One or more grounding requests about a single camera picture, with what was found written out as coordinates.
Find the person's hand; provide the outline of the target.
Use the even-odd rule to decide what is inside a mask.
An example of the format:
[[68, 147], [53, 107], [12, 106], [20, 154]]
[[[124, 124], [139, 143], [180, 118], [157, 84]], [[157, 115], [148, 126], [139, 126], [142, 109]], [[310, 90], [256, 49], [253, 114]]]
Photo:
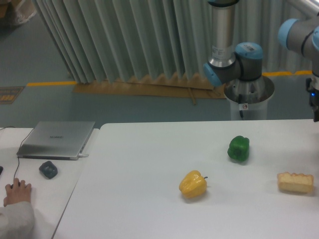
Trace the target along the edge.
[[19, 202], [31, 202], [31, 184], [26, 184], [25, 180], [20, 181], [20, 187], [17, 186], [18, 178], [14, 178], [14, 188], [10, 185], [5, 186], [6, 197], [3, 200], [3, 206], [13, 205]]

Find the white sleeved forearm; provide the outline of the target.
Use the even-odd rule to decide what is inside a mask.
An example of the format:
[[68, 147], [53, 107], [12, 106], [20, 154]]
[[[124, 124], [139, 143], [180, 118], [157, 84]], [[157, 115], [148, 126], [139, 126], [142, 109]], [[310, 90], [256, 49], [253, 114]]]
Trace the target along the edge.
[[34, 210], [30, 202], [23, 201], [0, 208], [1, 239], [27, 239], [34, 223]]

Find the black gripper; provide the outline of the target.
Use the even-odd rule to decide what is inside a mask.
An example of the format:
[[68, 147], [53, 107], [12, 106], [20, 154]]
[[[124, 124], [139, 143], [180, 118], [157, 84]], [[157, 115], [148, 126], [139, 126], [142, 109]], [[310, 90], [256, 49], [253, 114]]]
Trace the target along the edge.
[[306, 91], [309, 93], [309, 106], [314, 113], [314, 122], [319, 120], [319, 91], [313, 87], [312, 79], [306, 79]]

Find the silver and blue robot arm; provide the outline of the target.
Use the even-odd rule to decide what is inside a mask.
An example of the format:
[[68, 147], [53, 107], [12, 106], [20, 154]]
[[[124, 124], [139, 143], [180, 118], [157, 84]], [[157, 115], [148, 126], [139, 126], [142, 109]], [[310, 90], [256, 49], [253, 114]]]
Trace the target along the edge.
[[[213, 29], [212, 56], [203, 65], [208, 81], [224, 86], [232, 120], [265, 120], [274, 83], [262, 76], [263, 50], [253, 42], [232, 47], [236, 0], [210, 0]], [[279, 28], [278, 41], [287, 50], [312, 62], [312, 76], [306, 79], [309, 106], [319, 120], [319, 2], [291, 0], [289, 4], [310, 18], [288, 19]]]

